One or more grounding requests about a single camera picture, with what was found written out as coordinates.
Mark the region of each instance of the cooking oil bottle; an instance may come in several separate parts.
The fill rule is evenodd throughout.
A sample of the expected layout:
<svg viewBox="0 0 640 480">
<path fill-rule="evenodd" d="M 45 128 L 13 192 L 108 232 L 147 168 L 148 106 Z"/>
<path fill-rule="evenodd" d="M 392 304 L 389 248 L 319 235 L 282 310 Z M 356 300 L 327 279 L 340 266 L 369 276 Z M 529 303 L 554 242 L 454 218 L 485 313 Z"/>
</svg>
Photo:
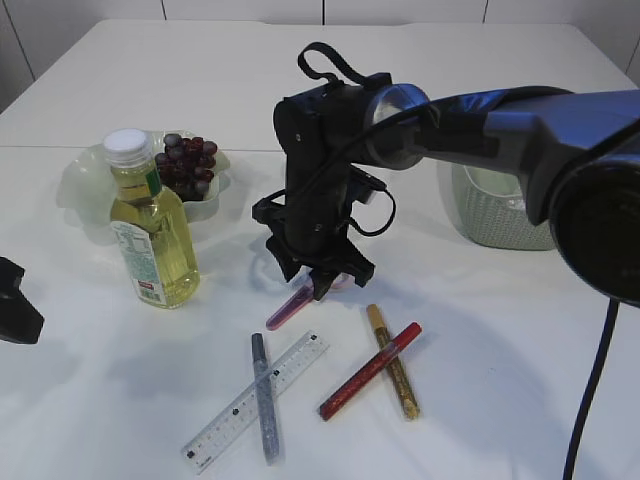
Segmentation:
<svg viewBox="0 0 640 480">
<path fill-rule="evenodd" d="M 200 283 L 182 201 L 162 185 L 145 132 L 117 130 L 103 146 L 118 185 L 111 228 L 135 292 L 156 307 L 178 307 Z"/>
</svg>

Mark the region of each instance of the green basket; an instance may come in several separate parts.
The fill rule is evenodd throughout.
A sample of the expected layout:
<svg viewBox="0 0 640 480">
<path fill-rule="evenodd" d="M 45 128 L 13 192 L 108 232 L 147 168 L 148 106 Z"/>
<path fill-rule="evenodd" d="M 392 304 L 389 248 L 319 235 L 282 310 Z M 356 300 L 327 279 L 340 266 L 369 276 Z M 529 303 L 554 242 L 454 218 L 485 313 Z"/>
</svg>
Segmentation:
<svg viewBox="0 0 640 480">
<path fill-rule="evenodd" d="M 454 165 L 452 182 L 462 226 L 474 242 L 511 250 L 555 248 L 548 223 L 529 222 L 513 175 Z"/>
</svg>

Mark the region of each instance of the red glitter marker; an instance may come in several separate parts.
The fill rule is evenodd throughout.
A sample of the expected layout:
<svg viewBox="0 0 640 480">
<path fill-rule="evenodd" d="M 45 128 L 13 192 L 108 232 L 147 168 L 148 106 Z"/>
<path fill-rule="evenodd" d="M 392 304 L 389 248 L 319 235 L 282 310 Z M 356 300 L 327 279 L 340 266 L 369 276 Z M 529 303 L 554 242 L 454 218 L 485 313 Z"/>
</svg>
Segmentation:
<svg viewBox="0 0 640 480">
<path fill-rule="evenodd" d="M 413 322 L 405 328 L 397 337 L 391 340 L 378 354 L 369 360 L 364 367 L 358 370 L 336 392 L 331 395 L 318 409 L 318 413 L 324 421 L 333 417 L 345 403 L 358 393 L 373 377 L 398 356 L 420 333 L 422 327 Z"/>
</svg>

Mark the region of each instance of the white bottle cap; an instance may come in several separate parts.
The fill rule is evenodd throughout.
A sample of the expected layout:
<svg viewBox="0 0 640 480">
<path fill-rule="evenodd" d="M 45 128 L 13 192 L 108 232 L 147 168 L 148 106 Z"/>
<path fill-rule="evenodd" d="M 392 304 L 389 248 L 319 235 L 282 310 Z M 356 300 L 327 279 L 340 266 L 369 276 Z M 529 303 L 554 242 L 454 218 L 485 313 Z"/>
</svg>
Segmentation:
<svg viewBox="0 0 640 480">
<path fill-rule="evenodd" d="M 102 142 L 107 162 L 116 168 L 134 168 L 151 159 L 151 142 L 142 130 L 125 128 L 111 132 Z"/>
</svg>

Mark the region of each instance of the ruler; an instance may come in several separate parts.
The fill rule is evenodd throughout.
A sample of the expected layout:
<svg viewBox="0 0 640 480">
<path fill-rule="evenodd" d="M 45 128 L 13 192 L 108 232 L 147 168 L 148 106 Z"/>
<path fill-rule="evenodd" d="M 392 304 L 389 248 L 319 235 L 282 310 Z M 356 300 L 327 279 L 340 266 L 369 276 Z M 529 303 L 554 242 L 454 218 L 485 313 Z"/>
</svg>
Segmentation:
<svg viewBox="0 0 640 480">
<path fill-rule="evenodd" d="M 231 402 L 209 425 L 181 450 L 196 473 L 202 473 L 251 423 L 258 418 L 256 384 L 270 377 L 273 396 L 284 392 L 329 344 L 318 335 L 305 333 L 289 350 Z"/>
</svg>

